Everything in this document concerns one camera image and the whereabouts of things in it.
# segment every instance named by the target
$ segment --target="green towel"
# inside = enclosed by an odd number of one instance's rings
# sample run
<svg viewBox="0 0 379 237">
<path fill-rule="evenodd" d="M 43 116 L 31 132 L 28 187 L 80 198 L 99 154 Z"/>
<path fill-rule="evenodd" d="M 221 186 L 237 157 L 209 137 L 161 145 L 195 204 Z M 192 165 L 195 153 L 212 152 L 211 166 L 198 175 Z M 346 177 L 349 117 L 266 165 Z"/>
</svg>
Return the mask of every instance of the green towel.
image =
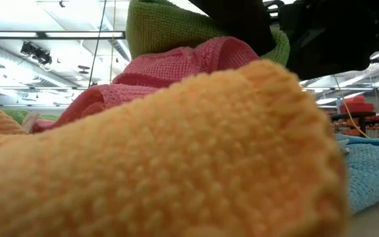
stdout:
<svg viewBox="0 0 379 237">
<path fill-rule="evenodd" d="M 30 111 L 24 109 L 2 109 L 4 113 L 13 118 L 20 125 L 22 124 L 24 117 L 30 113 Z M 40 115 L 40 119 L 56 121 L 58 120 L 58 115 Z"/>
<path fill-rule="evenodd" d="M 272 29 L 276 47 L 261 57 L 286 65 L 290 45 L 285 33 Z M 208 16 L 177 7 L 167 0 L 131 0 L 126 38 L 132 58 L 164 53 L 177 47 L 196 47 L 226 34 Z"/>
</svg>

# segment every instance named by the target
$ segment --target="blue towel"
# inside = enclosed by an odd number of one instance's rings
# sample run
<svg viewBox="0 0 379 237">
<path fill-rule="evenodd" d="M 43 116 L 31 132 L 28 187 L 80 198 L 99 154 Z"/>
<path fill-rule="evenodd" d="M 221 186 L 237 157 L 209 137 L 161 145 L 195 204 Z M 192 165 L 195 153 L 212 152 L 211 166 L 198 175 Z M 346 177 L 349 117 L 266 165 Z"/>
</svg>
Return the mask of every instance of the blue towel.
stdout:
<svg viewBox="0 0 379 237">
<path fill-rule="evenodd" d="M 349 139 L 346 154 L 349 169 L 349 200 L 353 214 L 379 202 L 379 138 L 368 139 L 336 135 L 337 140 Z"/>
</svg>

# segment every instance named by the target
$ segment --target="orange towel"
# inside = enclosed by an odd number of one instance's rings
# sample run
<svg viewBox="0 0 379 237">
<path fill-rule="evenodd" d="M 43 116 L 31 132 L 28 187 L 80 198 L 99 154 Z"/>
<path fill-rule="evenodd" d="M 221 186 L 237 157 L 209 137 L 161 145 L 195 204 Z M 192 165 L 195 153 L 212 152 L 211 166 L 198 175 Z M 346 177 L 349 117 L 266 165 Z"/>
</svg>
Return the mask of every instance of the orange towel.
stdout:
<svg viewBox="0 0 379 237">
<path fill-rule="evenodd" d="M 0 236 L 341 236 L 345 179 L 314 98 L 256 61 L 1 135 Z"/>
</svg>

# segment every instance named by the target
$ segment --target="pink towel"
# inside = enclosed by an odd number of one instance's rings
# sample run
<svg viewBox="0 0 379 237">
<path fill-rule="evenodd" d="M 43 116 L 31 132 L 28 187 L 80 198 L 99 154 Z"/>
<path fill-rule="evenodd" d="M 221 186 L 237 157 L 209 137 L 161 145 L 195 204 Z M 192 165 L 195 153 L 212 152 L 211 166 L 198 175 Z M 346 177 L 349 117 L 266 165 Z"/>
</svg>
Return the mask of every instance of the pink towel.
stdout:
<svg viewBox="0 0 379 237">
<path fill-rule="evenodd" d="M 33 132 L 56 128 L 154 93 L 187 76 L 237 69 L 257 59 L 250 46 L 232 37 L 213 38 L 195 49 L 179 47 L 166 53 L 142 55 L 112 84 L 94 86 L 80 94 L 56 122 L 37 120 Z"/>
</svg>

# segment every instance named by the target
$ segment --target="pile of towels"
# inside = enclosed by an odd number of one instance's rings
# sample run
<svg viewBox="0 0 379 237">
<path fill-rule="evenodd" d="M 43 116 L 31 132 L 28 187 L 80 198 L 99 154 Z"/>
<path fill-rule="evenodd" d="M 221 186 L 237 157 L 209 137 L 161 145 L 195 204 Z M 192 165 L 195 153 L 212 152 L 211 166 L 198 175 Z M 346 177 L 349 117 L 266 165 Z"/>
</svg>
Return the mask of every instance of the pile of towels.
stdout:
<svg viewBox="0 0 379 237">
<path fill-rule="evenodd" d="M 256 55 L 166 0 L 127 24 L 112 84 L 57 120 L 0 111 L 0 236 L 339 236 L 379 201 L 379 140 L 343 157 L 283 32 Z"/>
</svg>

